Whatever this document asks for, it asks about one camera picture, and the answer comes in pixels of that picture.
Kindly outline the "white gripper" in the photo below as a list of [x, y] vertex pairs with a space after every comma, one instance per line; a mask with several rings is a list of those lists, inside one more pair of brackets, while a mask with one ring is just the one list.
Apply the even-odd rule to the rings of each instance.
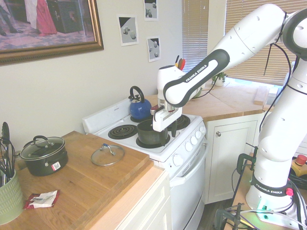
[[168, 138], [167, 127], [171, 124], [171, 134], [172, 137], [176, 137], [177, 131], [177, 119], [182, 115], [182, 107], [175, 108], [174, 111], [169, 112], [164, 107], [153, 107], [153, 130], [160, 132], [160, 143], [165, 146]]

